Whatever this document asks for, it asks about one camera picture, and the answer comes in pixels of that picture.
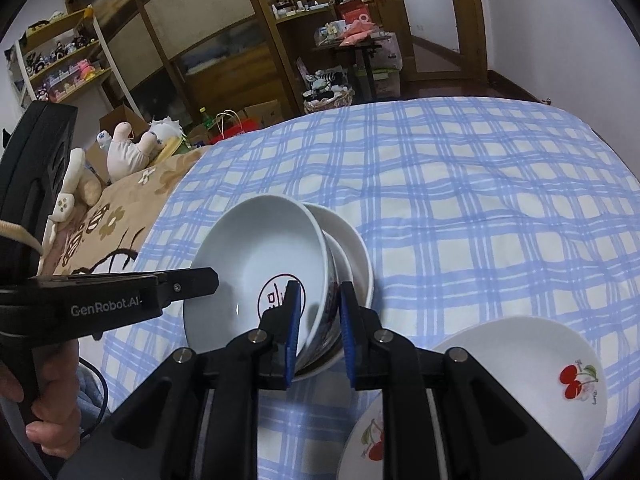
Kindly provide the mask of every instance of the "bolt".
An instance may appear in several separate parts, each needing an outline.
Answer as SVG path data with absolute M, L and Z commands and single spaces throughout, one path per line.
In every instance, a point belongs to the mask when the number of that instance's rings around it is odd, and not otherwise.
M 261 343 L 265 339 L 267 339 L 267 333 L 264 330 L 256 328 L 255 330 L 251 330 L 251 332 L 249 332 L 248 338 L 252 343 Z
M 464 348 L 453 347 L 449 349 L 449 357 L 453 359 L 455 363 L 463 363 L 469 357 Z
M 394 333 L 391 330 L 383 328 L 382 330 L 376 330 L 373 334 L 373 339 L 379 343 L 388 343 L 394 338 Z
M 190 348 L 178 348 L 172 355 L 174 361 L 178 364 L 185 363 L 193 357 L 193 350 Z

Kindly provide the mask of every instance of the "brown blanket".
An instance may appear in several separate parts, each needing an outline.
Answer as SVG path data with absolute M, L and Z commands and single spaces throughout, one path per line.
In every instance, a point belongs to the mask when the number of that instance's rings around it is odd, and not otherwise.
M 64 247 L 57 255 L 52 251 L 43 274 L 47 268 L 55 268 L 54 274 L 131 272 L 169 195 L 206 149 L 174 155 L 104 189 L 95 206 L 68 224 L 66 234 L 58 233 L 56 241 L 64 240 Z

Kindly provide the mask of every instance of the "green bottle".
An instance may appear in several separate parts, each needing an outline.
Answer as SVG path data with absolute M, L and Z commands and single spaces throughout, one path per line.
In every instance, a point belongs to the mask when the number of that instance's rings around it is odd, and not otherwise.
M 202 114 L 202 125 L 207 129 L 210 130 L 213 128 L 213 124 L 214 121 L 211 118 L 211 116 L 209 114 L 207 114 L 207 109 L 205 107 L 202 107 L 200 109 L 200 113 Z

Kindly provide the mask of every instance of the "blue plaid bedsheet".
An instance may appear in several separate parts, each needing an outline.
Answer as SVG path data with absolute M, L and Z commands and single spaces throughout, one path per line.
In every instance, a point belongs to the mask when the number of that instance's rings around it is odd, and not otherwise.
M 639 407 L 638 181 L 576 117 L 495 98 L 329 110 L 213 146 L 178 184 L 136 270 L 188 267 L 222 213 L 279 192 L 337 211 L 373 262 L 373 307 L 418 346 L 502 316 L 556 319 L 606 371 L 608 413 L 591 472 Z M 182 305 L 108 333 L 102 372 L 120 404 L 186 344 Z M 374 394 L 344 362 L 260 396 L 259 475 L 333 479 Z

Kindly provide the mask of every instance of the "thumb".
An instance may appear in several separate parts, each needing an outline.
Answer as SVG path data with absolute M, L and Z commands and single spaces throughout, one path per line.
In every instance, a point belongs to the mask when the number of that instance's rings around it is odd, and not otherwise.
M 0 363 L 0 397 L 15 402 L 22 402 L 24 398 L 20 383 L 3 363 Z

